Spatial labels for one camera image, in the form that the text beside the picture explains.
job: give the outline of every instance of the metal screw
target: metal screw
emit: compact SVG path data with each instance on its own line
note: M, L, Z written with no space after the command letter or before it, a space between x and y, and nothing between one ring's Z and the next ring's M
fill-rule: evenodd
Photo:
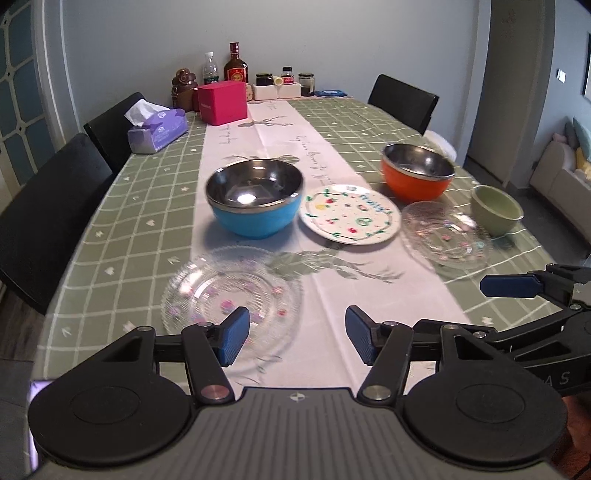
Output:
M392 396L390 389L383 385L370 385L365 387L362 394L365 398L375 401L386 400Z
M230 394L230 390L223 385L208 385L201 389L201 396L208 400L223 400Z

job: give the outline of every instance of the plastic bottle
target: plastic bottle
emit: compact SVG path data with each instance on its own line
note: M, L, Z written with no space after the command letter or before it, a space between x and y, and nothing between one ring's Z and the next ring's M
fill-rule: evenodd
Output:
M219 73L217 70L216 62L213 59L213 52L208 51L205 54L205 63L202 68L203 73L203 84L208 85L209 83L215 83L220 81Z

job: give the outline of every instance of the black chair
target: black chair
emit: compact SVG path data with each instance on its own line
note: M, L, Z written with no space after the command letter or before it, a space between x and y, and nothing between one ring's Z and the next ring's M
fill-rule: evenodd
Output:
M113 181L85 134L45 163L0 214L0 281L46 313L72 253Z
M115 174L119 173L131 155L127 132L132 125L125 114L143 98L144 95L135 92L84 126L84 130Z
M381 74L368 103L424 135L438 100L437 95Z

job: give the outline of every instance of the brown bottle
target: brown bottle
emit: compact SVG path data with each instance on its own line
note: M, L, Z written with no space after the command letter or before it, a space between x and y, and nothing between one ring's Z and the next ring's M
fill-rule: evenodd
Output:
M230 43L230 61L223 68L225 80L248 83L248 65L238 57L238 42Z

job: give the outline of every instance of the condiment bottle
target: condiment bottle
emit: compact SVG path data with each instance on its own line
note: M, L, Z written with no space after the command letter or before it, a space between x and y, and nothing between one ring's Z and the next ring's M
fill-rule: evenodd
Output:
M294 83L294 74L292 73L291 67L283 67L283 73L281 74L281 78L283 78L283 83L285 85L289 85L290 83Z
M238 42L230 43L230 61L223 68L226 80L248 83L248 65L238 56Z

